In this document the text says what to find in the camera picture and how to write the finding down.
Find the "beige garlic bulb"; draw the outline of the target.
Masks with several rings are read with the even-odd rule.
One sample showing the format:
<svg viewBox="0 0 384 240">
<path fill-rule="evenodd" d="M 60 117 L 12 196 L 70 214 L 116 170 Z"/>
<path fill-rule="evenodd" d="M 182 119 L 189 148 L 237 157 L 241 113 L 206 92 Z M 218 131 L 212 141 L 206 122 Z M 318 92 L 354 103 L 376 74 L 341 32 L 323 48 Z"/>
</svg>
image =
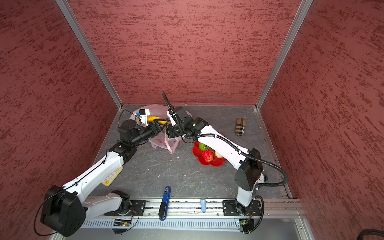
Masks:
<svg viewBox="0 0 384 240">
<path fill-rule="evenodd" d="M 216 158 L 218 158 L 218 159 L 222 159 L 223 158 L 223 156 L 220 153 L 218 153 L 217 151 L 215 151 L 214 154 L 215 154 Z"/>
</svg>

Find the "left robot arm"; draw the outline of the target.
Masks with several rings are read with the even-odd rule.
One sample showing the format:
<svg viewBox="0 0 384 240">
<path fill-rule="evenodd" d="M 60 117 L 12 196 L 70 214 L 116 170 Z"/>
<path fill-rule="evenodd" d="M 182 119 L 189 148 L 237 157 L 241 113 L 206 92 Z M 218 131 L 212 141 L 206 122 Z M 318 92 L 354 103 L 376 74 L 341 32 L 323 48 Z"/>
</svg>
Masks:
<svg viewBox="0 0 384 240">
<path fill-rule="evenodd" d="M 135 120 L 126 120 L 118 131 L 120 141 L 107 149 L 95 165 L 62 187 L 52 186 L 45 194 L 40 207 L 41 223 L 68 237 L 84 222 L 109 212 L 120 216 L 133 214 L 130 196 L 121 191 L 88 201 L 90 193 L 112 172 L 126 164 L 137 152 L 137 147 L 161 133 L 169 119 L 155 119 L 146 127 Z"/>
</svg>

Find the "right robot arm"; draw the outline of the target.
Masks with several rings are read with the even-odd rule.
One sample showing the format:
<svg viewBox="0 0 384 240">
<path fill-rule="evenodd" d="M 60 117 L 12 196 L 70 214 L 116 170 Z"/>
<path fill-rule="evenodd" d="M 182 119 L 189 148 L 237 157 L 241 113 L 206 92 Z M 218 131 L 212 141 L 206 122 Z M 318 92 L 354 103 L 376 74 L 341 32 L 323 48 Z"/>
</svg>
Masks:
<svg viewBox="0 0 384 240">
<path fill-rule="evenodd" d="M 238 193 L 235 199 L 235 208 L 239 215 L 250 214 L 250 205 L 253 201 L 253 191 L 262 178 L 263 165 L 252 160 L 258 151 L 236 145 L 217 132 L 207 121 L 201 118 L 193 119 L 183 107 L 167 111 L 171 124 L 167 126 L 168 137 L 191 138 L 201 144 L 212 148 L 224 157 L 236 170 L 235 182 Z"/>
</svg>

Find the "green kiwi fruit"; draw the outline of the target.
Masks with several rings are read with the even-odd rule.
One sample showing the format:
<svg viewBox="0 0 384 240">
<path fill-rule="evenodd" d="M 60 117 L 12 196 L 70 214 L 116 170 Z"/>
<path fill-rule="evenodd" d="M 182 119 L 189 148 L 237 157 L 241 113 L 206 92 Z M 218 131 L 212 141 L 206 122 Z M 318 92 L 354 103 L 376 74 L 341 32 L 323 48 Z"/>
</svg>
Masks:
<svg viewBox="0 0 384 240">
<path fill-rule="evenodd" d="M 205 145 L 203 143 L 199 143 L 198 147 L 203 152 L 211 149 L 209 146 L 207 146 L 207 145 Z"/>
</svg>

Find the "pink printed plastic bag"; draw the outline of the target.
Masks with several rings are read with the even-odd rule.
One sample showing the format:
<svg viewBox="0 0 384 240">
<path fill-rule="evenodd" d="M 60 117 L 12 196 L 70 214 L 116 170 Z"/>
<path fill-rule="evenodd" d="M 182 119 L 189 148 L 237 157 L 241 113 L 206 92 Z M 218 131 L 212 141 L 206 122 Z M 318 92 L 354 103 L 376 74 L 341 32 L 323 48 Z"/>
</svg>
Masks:
<svg viewBox="0 0 384 240">
<path fill-rule="evenodd" d="M 162 119 L 168 119 L 167 111 L 169 110 L 167 106 L 164 105 L 147 105 L 134 110 L 134 115 L 139 111 L 139 109 L 149 109 L 151 117 L 160 117 Z M 157 136 L 151 138 L 149 143 L 154 149 L 164 149 L 167 150 L 170 154 L 173 154 L 181 141 L 181 137 L 176 137 L 169 139 L 166 134 L 166 129 L 160 132 Z"/>
</svg>

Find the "red strawberry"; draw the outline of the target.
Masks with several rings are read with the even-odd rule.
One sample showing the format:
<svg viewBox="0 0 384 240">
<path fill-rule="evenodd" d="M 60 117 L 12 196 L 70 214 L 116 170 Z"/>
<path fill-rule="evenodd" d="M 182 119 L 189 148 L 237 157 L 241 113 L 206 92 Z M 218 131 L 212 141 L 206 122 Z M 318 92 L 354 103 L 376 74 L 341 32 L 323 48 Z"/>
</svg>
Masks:
<svg viewBox="0 0 384 240">
<path fill-rule="evenodd" d="M 215 155 L 212 152 L 212 150 L 207 150 L 207 151 L 202 152 L 202 158 L 207 163 L 213 161 L 214 160 L 214 156 Z"/>
</svg>

